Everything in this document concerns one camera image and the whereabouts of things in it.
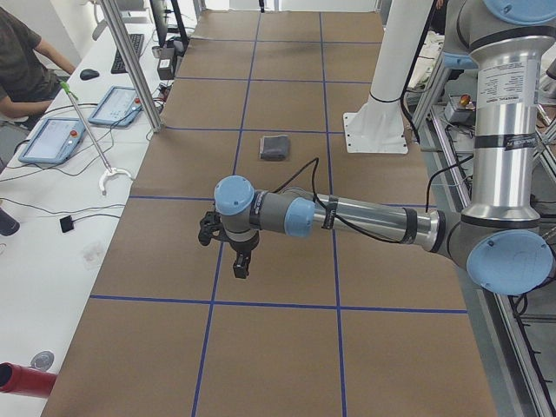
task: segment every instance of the label on robot arm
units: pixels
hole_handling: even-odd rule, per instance
[[[479,71],[477,109],[502,104],[535,106],[539,62],[505,63]]]

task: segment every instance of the reacher grabber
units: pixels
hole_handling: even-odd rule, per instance
[[[92,129],[90,128],[89,121],[83,115],[81,109],[79,109],[79,104],[77,103],[77,100],[78,100],[77,96],[70,91],[70,87],[67,83],[60,82],[60,85],[62,85],[63,90],[68,95],[69,101],[71,102],[74,109],[76,110],[77,115],[79,116],[79,119],[83,122],[83,125],[85,126],[85,130],[87,130],[87,133],[89,134],[90,139],[93,142],[93,145],[95,145],[95,148],[96,148],[96,151],[98,152],[98,155],[100,156],[101,160],[103,161],[104,166],[106,167],[106,170],[104,171],[104,173],[101,175],[100,179],[98,180],[98,188],[101,190],[103,195],[106,195],[106,187],[105,187],[104,184],[106,183],[106,181],[111,176],[123,174],[123,175],[128,176],[129,179],[131,181],[133,181],[135,178],[131,175],[131,173],[128,170],[122,169],[122,168],[114,168],[110,165],[110,162],[106,158],[106,155],[104,154],[103,149],[98,144],[98,141],[97,141],[95,135],[93,134]]]

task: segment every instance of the dark fabric object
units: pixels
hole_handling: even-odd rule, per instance
[[[263,136],[261,138],[261,159],[283,161],[288,157],[289,139],[286,135]]]
[[[59,80],[41,64],[33,49],[41,37],[0,7],[0,100],[40,102]]]

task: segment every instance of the person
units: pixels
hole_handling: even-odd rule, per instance
[[[74,65],[50,43],[0,7],[0,113],[36,122],[60,90],[60,80],[35,51],[72,74]]]

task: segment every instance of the dark t-shirt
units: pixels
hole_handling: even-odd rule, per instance
[[[58,78],[33,49],[41,37],[0,7],[0,100],[37,102],[57,88]]]

